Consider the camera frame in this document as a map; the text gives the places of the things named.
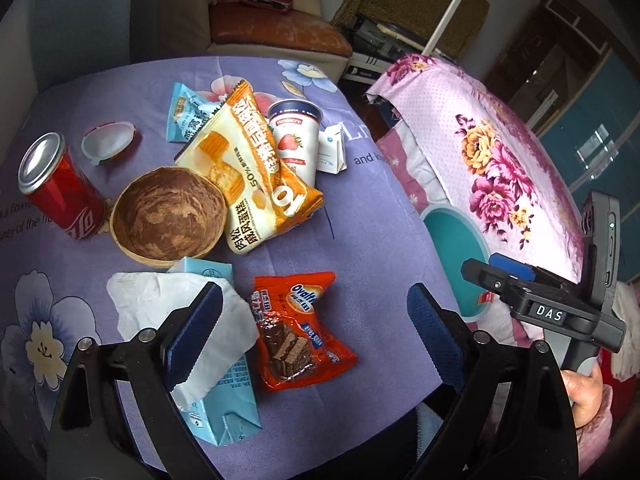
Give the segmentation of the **person's right hand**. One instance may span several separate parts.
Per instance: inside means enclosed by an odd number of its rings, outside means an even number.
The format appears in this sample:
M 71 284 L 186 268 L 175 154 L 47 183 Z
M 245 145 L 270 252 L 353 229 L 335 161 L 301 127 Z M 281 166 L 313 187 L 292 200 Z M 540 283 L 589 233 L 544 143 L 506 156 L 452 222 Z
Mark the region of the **person's right hand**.
M 577 429 L 588 425 L 598 414 L 603 399 L 603 379 L 598 363 L 589 376 L 562 370 L 564 386 L 572 402 L 574 424 Z

